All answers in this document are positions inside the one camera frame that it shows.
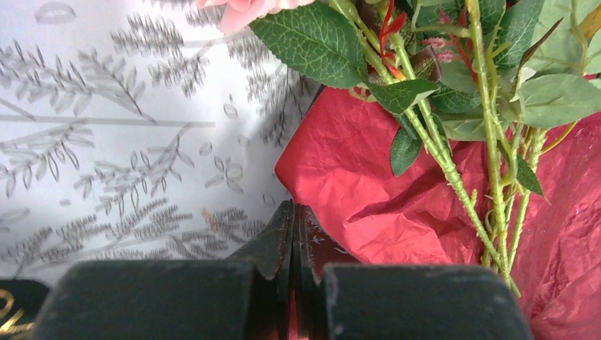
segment white paper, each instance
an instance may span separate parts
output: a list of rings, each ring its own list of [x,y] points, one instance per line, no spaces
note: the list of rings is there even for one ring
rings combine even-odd
[[[317,86],[193,0],[0,0],[0,277],[231,254]]]

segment red tissue paper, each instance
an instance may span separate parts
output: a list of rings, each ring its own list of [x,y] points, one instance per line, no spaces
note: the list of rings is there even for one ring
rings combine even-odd
[[[432,157],[395,177],[399,125],[377,103],[325,89],[276,165],[297,203],[369,264],[476,264],[483,247]],[[555,140],[564,127],[549,132]],[[541,157],[547,200],[532,195],[513,278],[537,339],[601,339],[601,115]],[[483,143],[453,142],[470,193],[486,192]],[[481,207],[481,216],[486,208]]]

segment green leaf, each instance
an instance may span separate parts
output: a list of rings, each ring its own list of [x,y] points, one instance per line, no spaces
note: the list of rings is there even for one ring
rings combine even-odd
[[[250,28],[289,67],[335,88],[361,82],[366,68],[355,29],[319,1],[293,11],[268,14]]]
[[[415,129],[413,124],[411,124],[411,122],[409,121],[409,118],[407,118],[406,114],[393,115],[393,116],[396,119],[396,121],[400,124],[400,126],[405,130],[405,133],[407,133],[409,135],[409,137],[413,138],[414,140],[418,140],[420,138],[420,136],[417,133],[417,130]]]
[[[451,154],[452,154],[453,149],[451,149],[451,143],[449,141],[449,138],[446,136],[446,130],[444,129],[444,126],[442,125],[442,120],[440,120],[440,117],[436,113],[432,113],[432,119],[434,121],[434,124],[436,124],[436,130],[440,134],[440,137],[442,137],[445,140],[446,147],[449,148],[449,152],[451,152]]]
[[[601,89],[601,79],[593,79],[589,80],[588,82],[594,85],[597,89]]]
[[[521,186],[530,190],[531,192],[544,197],[543,188],[537,178],[537,175],[532,171],[530,165],[520,156],[517,155],[517,173],[515,179]]]
[[[473,82],[470,70],[464,62],[450,62],[441,64],[440,70],[442,77],[440,82],[450,89],[472,94],[478,91],[478,87]]]
[[[446,131],[446,136],[450,140],[464,142],[484,142],[486,141],[486,131],[484,128],[484,119],[482,106],[465,113],[438,113],[442,126]],[[509,127],[509,123],[499,117],[503,130]]]
[[[430,103],[444,113],[462,113],[469,111],[482,103],[479,92],[464,93],[441,85],[440,91],[429,98]]]
[[[500,23],[498,44],[509,42],[510,46],[495,57],[495,64],[499,69],[510,69],[519,64],[532,42],[543,3],[544,0],[520,1],[505,12]]]
[[[380,105],[395,118],[438,90],[435,83],[424,79],[407,80],[385,86],[370,83],[367,86]]]
[[[601,30],[597,31],[588,45],[586,62],[585,72],[587,74],[601,73]]]
[[[415,25],[417,27],[434,26],[440,24],[440,10],[443,10],[448,17],[455,22],[461,13],[461,8],[457,1],[423,1],[414,0],[414,4],[420,2],[422,7],[417,15]],[[443,35],[443,33],[436,34],[435,32],[427,32],[429,36]]]
[[[414,7],[416,4],[427,6],[440,6],[443,4],[454,4],[456,0],[413,0]]]
[[[554,128],[601,111],[601,91],[572,74],[550,74],[523,83],[525,110],[519,119],[535,128]]]
[[[574,9],[576,22],[582,22],[598,4],[598,0],[578,0],[578,5]],[[539,74],[560,74],[570,73],[580,64],[583,51],[571,31],[572,9],[572,0],[546,0],[544,2],[534,29],[532,43],[543,37],[557,20],[563,18],[563,21],[534,53],[533,58],[526,63],[527,67],[538,71]]]
[[[422,149],[422,140],[414,140],[405,129],[399,129],[391,147],[391,166],[395,176],[402,175],[415,163]]]
[[[480,0],[482,32],[486,35],[495,29],[505,12],[506,0]]]

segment rose petal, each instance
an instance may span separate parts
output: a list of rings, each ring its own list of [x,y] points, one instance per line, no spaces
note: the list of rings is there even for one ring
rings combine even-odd
[[[221,6],[227,2],[228,0],[196,0],[196,5],[200,9],[204,9],[206,7]]]
[[[261,0],[230,0],[228,4],[236,11],[243,12],[247,11],[251,4],[255,1]]]
[[[299,7],[299,6],[305,6],[308,4],[312,4],[314,1],[315,0],[280,0],[280,1],[277,1],[277,8],[279,10],[295,9],[296,7]]]
[[[236,11],[230,4],[225,8],[219,29],[225,34],[236,33],[256,18],[261,18],[275,7],[276,0],[254,0],[246,11]]]

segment flower stem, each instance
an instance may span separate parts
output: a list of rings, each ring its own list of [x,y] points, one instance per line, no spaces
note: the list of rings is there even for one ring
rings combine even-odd
[[[378,13],[382,20],[386,17],[386,11],[388,10],[388,1],[380,1],[376,4]],[[405,49],[405,41],[403,41],[403,37],[400,36],[399,33],[394,33],[390,36],[391,42],[394,46],[395,52],[397,52],[397,57],[399,58],[400,65],[403,68],[403,72],[408,80],[416,79],[415,71],[411,65],[411,61],[409,59],[409,53]],[[438,129],[434,119],[432,118],[432,111],[430,110],[430,104],[426,99],[422,99],[417,102],[417,107],[420,108],[422,116],[426,122],[426,126],[431,136],[434,138],[434,143],[436,147],[441,152],[446,149],[446,143],[442,142],[442,137],[440,133],[438,133]],[[442,152],[443,158],[446,162],[452,162],[451,157],[446,157],[445,152]]]
[[[533,132],[532,137],[532,149],[530,150],[530,155],[528,159],[528,165],[534,173],[537,172],[537,167],[539,165],[539,159],[542,155],[543,145],[546,140],[546,131],[543,129],[536,129]],[[509,253],[509,263],[508,270],[511,272],[513,267],[513,263],[515,261],[515,255],[517,253],[517,247],[519,245],[519,238],[522,236],[522,230],[524,229],[524,221],[526,220],[526,211],[528,208],[528,203],[530,202],[530,191],[525,188],[522,188],[521,199],[519,201],[519,205],[517,207],[517,216],[515,218],[515,226],[513,228],[513,237],[511,240],[511,248]]]
[[[432,25],[432,26],[422,26],[413,30],[414,32],[443,32],[455,35],[460,38],[467,38],[469,36],[469,30],[466,30],[463,27],[455,26],[455,25]]]
[[[482,33],[480,4],[478,0],[466,0],[466,7],[470,18],[470,35],[474,48],[474,71],[478,77],[478,90],[482,97],[484,128],[486,132],[486,147],[488,149],[488,180],[493,197],[494,221],[499,229],[498,253],[500,255],[499,270],[508,285],[511,285],[510,274],[507,267],[507,230],[505,229],[505,201],[503,200],[502,186],[500,185],[500,155],[497,148],[499,137],[495,127],[497,119],[495,98],[496,89],[489,89],[489,65],[487,65]]]
[[[551,151],[554,147],[556,147],[557,145],[559,145],[559,143],[561,143],[569,134],[570,132],[573,130],[573,128],[576,126],[576,124],[578,124],[578,121],[575,121],[573,123],[571,123],[561,134],[561,136],[559,136],[556,140],[554,140],[548,147],[545,147],[542,150],[542,153],[546,153]]]
[[[386,5],[387,1],[382,1],[377,5],[378,12],[381,16],[384,16],[386,14]],[[405,49],[405,43],[403,41],[403,38],[400,36],[400,34],[397,33],[391,36],[391,42],[395,45],[395,50],[399,53],[398,56],[400,58],[403,71],[405,72],[407,78],[409,80],[416,79],[415,71],[411,66],[409,54]],[[441,167],[447,181],[449,182],[449,184],[451,184],[451,186],[455,190],[455,193],[459,197],[459,200],[463,203],[464,208],[468,213],[468,216],[470,217],[472,223],[474,224],[474,227],[476,228],[478,236],[482,240],[482,243],[484,243],[484,246],[490,253],[490,256],[493,258],[495,263],[500,266],[499,254],[495,250],[495,247],[491,240],[488,238],[488,234],[484,229],[484,226],[478,216],[478,213],[476,212],[475,204],[471,200],[469,194],[467,193],[464,183],[461,180],[461,176],[459,175],[455,163],[451,158],[450,150],[446,147],[446,143],[442,142],[442,136],[438,132],[436,123],[432,118],[432,112],[430,110],[429,103],[427,102],[427,100],[423,99],[417,103],[417,106],[422,112],[428,130],[432,137],[430,137],[428,131],[424,129],[422,123],[420,122],[420,119],[418,118],[417,114],[413,109],[409,108],[406,110],[405,114],[407,118],[416,129],[417,134],[424,141],[426,150],[432,155],[434,160]]]
[[[373,49],[376,48],[376,50],[380,50],[380,42],[378,41],[378,37],[376,37],[375,33],[361,20],[361,17],[359,16],[354,4],[350,0],[330,0],[330,7],[341,13],[351,24],[355,25],[357,36],[359,37],[359,43],[361,44],[361,49],[363,50],[365,60],[368,62],[368,64],[370,64],[373,69],[376,70],[384,82],[387,84],[394,83],[395,80],[390,73],[388,73],[386,66],[384,66],[384,63],[382,63],[382,60]],[[373,48],[371,48],[366,39],[371,42]]]

